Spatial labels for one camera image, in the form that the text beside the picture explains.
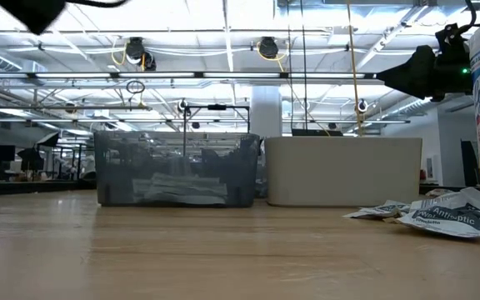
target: table surface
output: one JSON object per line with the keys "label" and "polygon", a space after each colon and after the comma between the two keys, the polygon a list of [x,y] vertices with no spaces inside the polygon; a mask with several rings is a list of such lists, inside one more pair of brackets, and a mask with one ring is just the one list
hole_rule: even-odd
{"label": "table surface", "polygon": [[0,299],[478,299],[480,240],[353,209],[99,207],[0,197]]}

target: ceiling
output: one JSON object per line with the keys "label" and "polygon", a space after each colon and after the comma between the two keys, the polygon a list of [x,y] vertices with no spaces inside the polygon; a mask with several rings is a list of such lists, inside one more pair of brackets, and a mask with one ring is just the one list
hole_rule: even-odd
{"label": "ceiling", "polygon": [[[279,7],[281,0],[132,0],[113,9],[68,4],[64,13],[41,36],[28,32],[24,25],[0,8],[0,54],[13,62],[34,61],[44,66],[44,71],[55,73],[135,72],[139,71],[138,66],[128,62],[117,65],[113,55],[122,61],[127,39],[142,37],[157,62],[158,72],[280,72],[277,62],[262,59],[256,50],[261,37],[274,37],[280,53],[283,53],[284,71],[350,73],[352,55],[348,49],[349,21],[345,2],[326,5],[324,0],[304,1],[303,16],[298,9],[300,1],[295,0],[290,2],[289,14],[286,6]],[[462,25],[470,19],[463,1],[439,1],[437,6],[422,7],[403,0],[352,2],[352,38],[357,72],[360,73],[377,73],[404,63],[419,45],[437,48],[435,32],[442,30],[445,24]],[[480,23],[480,11],[477,22]],[[286,55],[288,41],[291,41],[291,55]],[[199,105],[248,105],[251,87],[256,84],[249,80],[204,82],[193,79],[177,80],[172,88],[169,80],[149,82],[142,94],[142,102],[152,109],[118,109],[111,110],[108,115],[112,118],[148,118],[150,115],[153,118],[175,118],[176,106],[181,99]],[[108,84],[104,80],[53,80],[49,83],[60,84],[60,88],[48,84],[31,87],[17,80],[1,79],[0,90],[30,103],[34,98],[33,88],[36,88],[37,99],[41,98],[42,105],[47,107],[66,103],[120,106],[127,104],[132,96],[124,88],[119,91],[101,89]],[[70,88],[74,83],[82,84],[83,88]],[[272,84],[280,86],[284,101],[293,98],[286,81]],[[296,82],[293,90],[298,98],[307,97],[314,118],[354,116],[352,81],[339,84],[307,82],[307,91],[303,83]],[[375,108],[370,107],[368,113],[371,115],[409,99],[408,95],[384,87],[380,82],[359,84],[357,95],[376,104]],[[303,113],[297,101],[294,105],[296,111],[297,114]],[[65,112],[53,114],[60,118],[76,118]],[[240,118],[233,111],[201,114],[205,118]],[[135,123],[132,128],[174,130],[171,124],[156,123]],[[245,125],[209,125],[200,129],[215,130],[245,131]]]}

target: translucent storage bin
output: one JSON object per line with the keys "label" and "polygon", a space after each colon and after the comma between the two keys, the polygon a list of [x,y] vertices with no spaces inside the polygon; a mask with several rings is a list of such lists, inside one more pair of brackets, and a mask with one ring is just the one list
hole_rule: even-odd
{"label": "translucent storage bin", "polygon": [[96,132],[97,200],[106,206],[247,208],[259,137],[241,133]]}

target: black cable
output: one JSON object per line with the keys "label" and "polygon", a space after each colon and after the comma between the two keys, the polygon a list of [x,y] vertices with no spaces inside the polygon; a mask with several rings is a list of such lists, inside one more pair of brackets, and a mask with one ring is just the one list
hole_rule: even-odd
{"label": "black cable", "polygon": [[304,65],[304,77],[305,77],[305,130],[308,133],[308,104],[307,104],[307,43],[305,42],[305,22],[303,17],[303,0],[299,2],[301,7],[301,25],[303,35],[303,65]]}
{"label": "black cable", "polygon": [[472,0],[464,0],[466,2],[467,8],[470,10],[470,13],[472,14],[472,20],[468,25],[463,25],[461,26],[457,34],[459,37],[465,33],[466,31],[470,30],[475,25],[475,21],[477,21],[477,12],[475,11],[475,7],[473,6]]}
{"label": "black cable", "polygon": [[[288,74],[292,73],[292,30],[290,29],[290,2],[287,1],[287,17],[288,17],[288,64],[290,65],[290,69],[288,70]],[[290,122],[290,133],[293,131],[293,95],[295,92],[293,91],[293,81],[290,79],[290,99],[292,99],[292,120]]]}
{"label": "black cable", "polygon": [[93,0],[66,0],[67,3],[75,3],[81,5],[87,5],[95,8],[118,8],[123,4],[127,3],[129,0],[120,0],[118,2],[99,2]]}

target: ceiling duct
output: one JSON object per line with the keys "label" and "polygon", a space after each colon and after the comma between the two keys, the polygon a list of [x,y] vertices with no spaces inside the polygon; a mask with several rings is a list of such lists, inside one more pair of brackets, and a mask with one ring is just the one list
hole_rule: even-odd
{"label": "ceiling duct", "polygon": [[0,70],[4,72],[46,72],[47,69],[38,62],[9,57],[0,52]]}

